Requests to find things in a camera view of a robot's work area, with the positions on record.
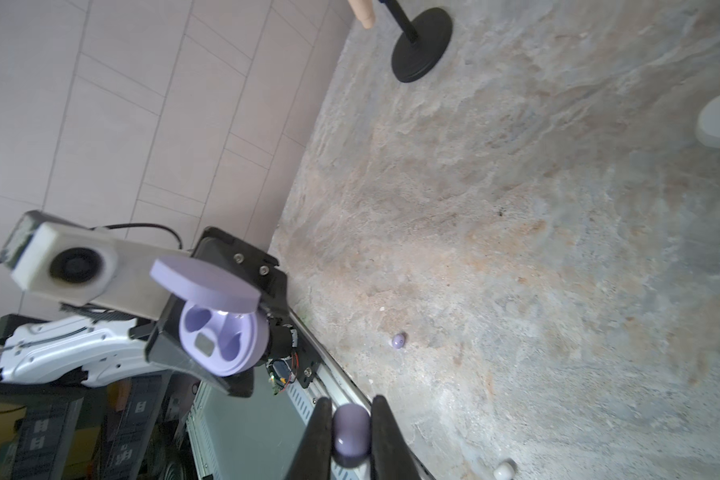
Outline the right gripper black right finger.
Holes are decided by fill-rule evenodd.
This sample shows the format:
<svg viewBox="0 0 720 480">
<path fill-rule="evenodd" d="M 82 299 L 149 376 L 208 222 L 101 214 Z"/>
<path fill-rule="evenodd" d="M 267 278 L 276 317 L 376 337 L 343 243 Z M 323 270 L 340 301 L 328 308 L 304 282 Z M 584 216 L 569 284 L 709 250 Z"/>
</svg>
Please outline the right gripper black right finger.
<svg viewBox="0 0 720 480">
<path fill-rule="evenodd" d="M 387 399 L 377 395 L 371 403 L 370 475 L 372 480 L 419 480 L 407 446 Z"/>
</svg>

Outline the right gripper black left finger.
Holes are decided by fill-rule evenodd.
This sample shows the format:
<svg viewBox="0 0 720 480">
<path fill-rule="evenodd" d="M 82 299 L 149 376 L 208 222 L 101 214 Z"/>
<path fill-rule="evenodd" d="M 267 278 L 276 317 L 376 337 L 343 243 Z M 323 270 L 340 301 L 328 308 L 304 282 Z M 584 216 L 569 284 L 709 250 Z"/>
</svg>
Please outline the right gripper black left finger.
<svg viewBox="0 0 720 480">
<path fill-rule="evenodd" d="M 328 397 L 319 398 L 285 475 L 286 480 L 331 478 L 332 420 L 332 401 Z"/>
</svg>

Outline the purple earbud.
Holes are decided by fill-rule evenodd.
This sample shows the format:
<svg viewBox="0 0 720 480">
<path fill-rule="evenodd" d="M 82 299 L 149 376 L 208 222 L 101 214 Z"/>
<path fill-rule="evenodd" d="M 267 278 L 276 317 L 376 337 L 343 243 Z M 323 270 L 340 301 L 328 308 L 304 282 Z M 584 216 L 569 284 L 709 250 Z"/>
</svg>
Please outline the purple earbud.
<svg viewBox="0 0 720 480">
<path fill-rule="evenodd" d="M 344 468 L 363 463 L 371 451 L 371 416 L 361 405 L 340 405 L 333 416 L 333 458 Z"/>
<path fill-rule="evenodd" d="M 391 345 L 394 349 L 402 349 L 406 343 L 406 335 L 404 333 L 395 334 L 392 337 Z"/>
</svg>

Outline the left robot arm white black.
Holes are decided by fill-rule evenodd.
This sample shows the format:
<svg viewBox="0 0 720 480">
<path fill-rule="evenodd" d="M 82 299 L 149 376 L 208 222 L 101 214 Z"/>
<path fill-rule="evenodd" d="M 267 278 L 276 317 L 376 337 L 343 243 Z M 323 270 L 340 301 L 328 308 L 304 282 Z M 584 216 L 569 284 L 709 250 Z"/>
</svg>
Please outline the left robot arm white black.
<svg viewBox="0 0 720 480">
<path fill-rule="evenodd" d="M 298 334 L 265 296 L 273 268 L 226 252 L 222 241 L 208 231 L 190 252 L 23 220 L 0 262 L 22 291 L 72 314 L 50 322 L 4 317 L 1 381 L 101 387 L 165 371 L 250 396 L 253 368 L 289 359 Z"/>
</svg>

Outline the purple earbud charging case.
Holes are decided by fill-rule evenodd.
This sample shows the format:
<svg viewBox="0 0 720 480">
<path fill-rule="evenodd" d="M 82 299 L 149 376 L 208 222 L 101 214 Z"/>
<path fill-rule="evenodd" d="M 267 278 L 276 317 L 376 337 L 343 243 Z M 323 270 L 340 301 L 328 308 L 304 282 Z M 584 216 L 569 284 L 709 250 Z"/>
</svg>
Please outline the purple earbud charging case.
<svg viewBox="0 0 720 480">
<path fill-rule="evenodd" d="M 179 318 L 183 349 L 218 377 L 244 372 L 260 361 L 269 341 L 261 293 L 211 263 L 185 256 L 161 256 L 152 279 L 185 302 Z"/>
</svg>

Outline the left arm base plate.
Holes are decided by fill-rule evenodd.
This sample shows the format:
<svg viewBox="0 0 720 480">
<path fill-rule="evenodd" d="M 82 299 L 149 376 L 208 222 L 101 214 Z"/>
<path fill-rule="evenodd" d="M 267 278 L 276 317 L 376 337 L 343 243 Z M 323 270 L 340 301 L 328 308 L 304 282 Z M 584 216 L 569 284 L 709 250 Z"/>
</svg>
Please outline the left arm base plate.
<svg viewBox="0 0 720 480">
<path fill-rule="evenodd" d="M 318 378 L 318 370 L 323 365 L 318 342 L 294 313 L 291 313 L 283 324 L 291 330 L 294 337 L 291 357 L 296 381 L 303 389 L 307 389 Z"/>
</svg>

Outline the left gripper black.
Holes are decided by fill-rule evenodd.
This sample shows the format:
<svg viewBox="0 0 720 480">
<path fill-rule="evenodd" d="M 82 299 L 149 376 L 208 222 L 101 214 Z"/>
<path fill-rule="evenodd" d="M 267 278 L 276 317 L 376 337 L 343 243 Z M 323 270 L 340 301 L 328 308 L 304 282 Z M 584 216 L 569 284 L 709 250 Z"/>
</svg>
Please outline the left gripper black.
<svg viewBox="0 0 720 480">
<path fill-rule="evenodd" d="M 287 275 L 276 258 L 217 228 L 208 227 L 188 262 L 188 331 L 234 336 L 250 329 L 254 314 L 271 328 L 289 318 Z M 250 398 L 254 373 L 219 377 L 202 367 L 182 347 L 179 320 L 185 301 L 170 295 L 146 347 L 146 360 L 164 369 L 192 375 L 225 395 Z"/>
</svg>

